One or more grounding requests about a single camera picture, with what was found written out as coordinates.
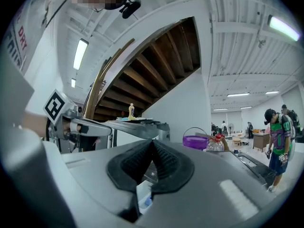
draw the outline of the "ceiling light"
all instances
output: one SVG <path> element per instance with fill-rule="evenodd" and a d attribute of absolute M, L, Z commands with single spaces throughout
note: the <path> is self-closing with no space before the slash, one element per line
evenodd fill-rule
<path fill-rule="evenodd" d="M 227 97 L 249 95 L 250 93 L 229 94 Z"/>
<path fill-rule="evenodd" d="M 75 54 L 75 58 L 74 58 L 74 65 L 73 65 L 74 69 L 79 70 L 82 58 L 84 57 L 84 54 L 85 54 L 85 51 L 86 51 L 86 48 L 87 48 L 88 44 L 89 43 L 84 39 L 79 40 L 77 50 L 76 50 L 76 54 Z"/>
<path fill-rule="evenodd" d="M 300 37 L 300 35 L 293 28 L 272 15 L 269 15 L 268 17 L 268 24 L 271 28 L 281 31 L 295 41 L 297 41 Z"/>
<path fill-rule="evenodd" d="M 268 94 L 276 94 L 276 93 L 279 93 L 279 91 L 268 91 L 265 94 L 268 95 Z"/>
<path fill-rule="evenodd" d="M 72 78 L 72 79 L 71 79 L 71 86 L 72 86 L 73 88 L 75 88 L 75 84 L 76 84 L 76 79 Z"/>

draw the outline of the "white floor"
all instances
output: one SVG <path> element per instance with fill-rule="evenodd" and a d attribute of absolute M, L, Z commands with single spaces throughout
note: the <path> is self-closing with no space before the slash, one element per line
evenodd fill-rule
<path fill-rule="evenodd" d="M 242 139 L 243 142 L 249 142 L 249 145 L 238 146 L 237 144 L 232 144 L 232 140 L 227 140 L 228 146 L 230 150 L 239 150 L 242 151 L 256 160 L 260 161 L 265 165 L 269 165 L 269 159 L 267 159 L 265 155 L 264 148 L 263 152 L 260 149 L 252 148 L 253 139 Z M 278 195 L 279 193 L 292 188 L 300 174 L 302 173 L 304 168 L 304 143 L 295 143 L 295 152 L 293 159 L 288 163 L 287 170 L 283 174 L 282 179 L 278 185 L 277 191 L 274 195 Z"/>

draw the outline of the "plastic bottle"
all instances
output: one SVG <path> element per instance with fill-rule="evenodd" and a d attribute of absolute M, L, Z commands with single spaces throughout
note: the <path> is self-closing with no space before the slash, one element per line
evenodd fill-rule
<path fill-rule="evenodd" d="M 129 117 L 128 120 L 134 120 L 134 106 L 133 103 L 131 103 L 131 105 L 129 106 Z"/>
<path fill-rule="evenodd" d="M 224 144 L 222 143 L 221 135 L 215 135 L 215 138 L 210 138 L 206 151 L 224 151 Z"/>

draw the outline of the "white sneaker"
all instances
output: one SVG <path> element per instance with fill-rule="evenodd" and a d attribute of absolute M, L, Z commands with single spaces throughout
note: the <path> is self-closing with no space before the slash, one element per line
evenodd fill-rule
<path fill-rule="evenodd" d="M 277 186 L 271 185 L 271 186 L 268 188 L 268 191 L 269 191 L 269 192 L 275 192 L 276 189 L 277 189 Z"/>

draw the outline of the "fan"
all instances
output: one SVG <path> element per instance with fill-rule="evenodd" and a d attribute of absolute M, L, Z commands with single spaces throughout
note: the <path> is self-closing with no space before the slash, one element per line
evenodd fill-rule
<path fill-rule="evenodd" d="M 232 124 L 231 124 L 231 123 L 228 124 L 228 129 L 229 129 L 229 137 L 228 137 L 227 139 L 232 139 L 232 138 L 231 138 L 231 131 L 234 130 L 234 125 L 233 125 L 233 123 L 232 123 Z"/>

